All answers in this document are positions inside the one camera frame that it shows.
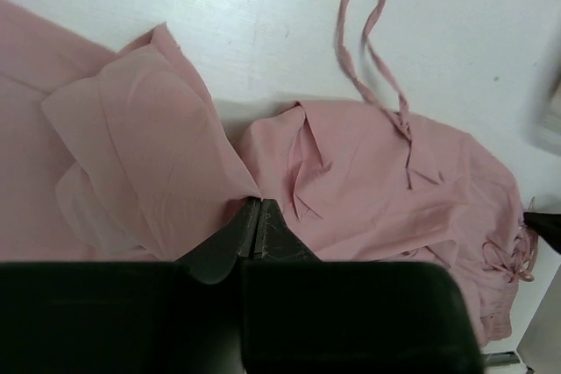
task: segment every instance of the pink fabric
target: pink fabric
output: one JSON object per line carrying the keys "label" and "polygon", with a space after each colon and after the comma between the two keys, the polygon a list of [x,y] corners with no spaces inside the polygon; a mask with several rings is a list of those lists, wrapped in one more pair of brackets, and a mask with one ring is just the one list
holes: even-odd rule
{"label": "pink fabric", "polygon": [[0,28],[0,259],[176,259],[259,197],[164,25],[119,55],[5,1]]}
{"label": "pink fabric", "polygon": [[175,260],[259,190],[209,92],[167,28],[95,77],[54,92],[47,119],[76,158],[56,194],[82,239],[115,253],[140,246]]}
{"label": "pink fabric", "polygon": [[0,1],[0,259],[175,259],[262,196],[320,258],[446,267],[480,343],[508,336],[535,257],[515,180],[468,134],[409,113],[367,37],[385,2],[362,43],[400,111],[356,75],[342,0],[337,56],[368,103],[298,102],[255,122],[238,156],[165,26],[114,54]]}
{"label": "pink fabric", "polygon": [[367,36],[362,44],[400,98],[381,105],[359,80],[344,46],[350,0],[341,0],[337,56],[368,103],[298,102],[255,122],[239,154],[265,197],[280,202],[288,227],[325,260],[422,260],[460,285],[479,342],[511,334],[518,280],[531,280],[535,238],[508,169],[470,135],[411,115]]}

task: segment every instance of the white table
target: white table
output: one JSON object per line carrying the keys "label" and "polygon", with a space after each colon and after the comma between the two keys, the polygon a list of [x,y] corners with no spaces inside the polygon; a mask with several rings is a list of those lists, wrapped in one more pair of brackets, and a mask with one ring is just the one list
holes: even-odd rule
{"label": "white table", "polygon": [[[229,131],[278,102],[358,97],[332,48],[339,0],[11,1],[114,49],[167,21]],[[353,0],[349,46],[374,1]],[[414,111],[471,132],[512,170],[526,202],[546,205],[561,200],[561,158],[525,133],[559,63],[560,24],[561,0],[389,0],[373,41]],[[536,282],[515,302],[512,337],[486,351],[517,346],[558,265],[543,246]]]}

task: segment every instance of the pink garment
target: pink garment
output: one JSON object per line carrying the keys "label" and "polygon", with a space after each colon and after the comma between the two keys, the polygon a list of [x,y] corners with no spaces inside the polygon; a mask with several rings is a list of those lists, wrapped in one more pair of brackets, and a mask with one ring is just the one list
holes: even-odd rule
{"label": "pink garment", "polygon": [[252,124],[239,154],[319,258],[442,265],[463,292],[480,344],[508,337],[518,280],[531,280],[535,258],[515,179],[467,133],[409,114],[368,40],[386,0],[362,37],[400,98],[399,112],[381,105],[344,46],[349,1],[341,0],[337,56],[368,103],[298,102]]}
{"label": "pink garment", "polygon": [[0,259],[175,259],[262,196],[320,258],[448,268],[480,343],[508,336],[535,255],[515,180],[468,134],[409,114],[367,38],[385,1],[363,47],[400,111],[355,74],[342,0],[337,55],[368,103],[298,102],[255,122],[241,159],[165,26],[117,55],[0,1]]}
{"label": "pink garment", "polygon": [[164,25],[118,56],[5,1],[0,29],[1,260],[176,259],[259,197]]}

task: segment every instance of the dark green object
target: dark green object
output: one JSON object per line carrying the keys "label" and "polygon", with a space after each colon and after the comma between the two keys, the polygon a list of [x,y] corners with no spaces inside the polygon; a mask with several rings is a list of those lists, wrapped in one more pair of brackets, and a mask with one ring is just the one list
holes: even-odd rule
{"label": "dark green object", "polygon": [[0,265],[0,372],[483,373],[458,287],[322,263],[249,200],[177,262]]}
{"label": "dark green object", "polygon": [[561,215],[526,212],[524,223],[561,254]]}

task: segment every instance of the fabric strap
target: fabric strap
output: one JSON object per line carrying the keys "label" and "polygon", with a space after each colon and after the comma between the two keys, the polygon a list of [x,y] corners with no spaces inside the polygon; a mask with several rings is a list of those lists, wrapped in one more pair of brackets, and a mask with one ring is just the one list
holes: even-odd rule
{"label": "fabric strap", "polygon": [[343,72],[352,81],[356,89],[363,96],[366,102],[369,102],[376,107],[380,108],[386,116],[394,123],[394,125],[400,130],[400,132],[409,140],[411,140],[411,133],[408,127],[408,101],[403,91],[401,90],[397,80],[392,75],[389,67],[386,65],[384,60],[375,52],[372,43],[368,39],[368,36],[378,19],[380,19],[381,13],[384,10],[386,0],[378,0],[378,4],[370,13],[368,19],[366,20],[365,27],[362,31],[362,46],[365,48],[371,58],[373,59],[374,65],[378,68],[384,79],[391,85],[391,87],[397,92],[400,101],[400,112],[394,113],[388,110],[382,105],[380,100],[376,97],[373,91],[362,82],[357,76],[354,63],[352,61],[352,56],[349,50],[344,45],[344,24],[346,20],[346,12],[349,2],[351,0],[341,0],[339,5],[339,13],[337,16],[337,30],[336,30],[336,51],[337,59],[339,60],[339,65],[343,69]]}

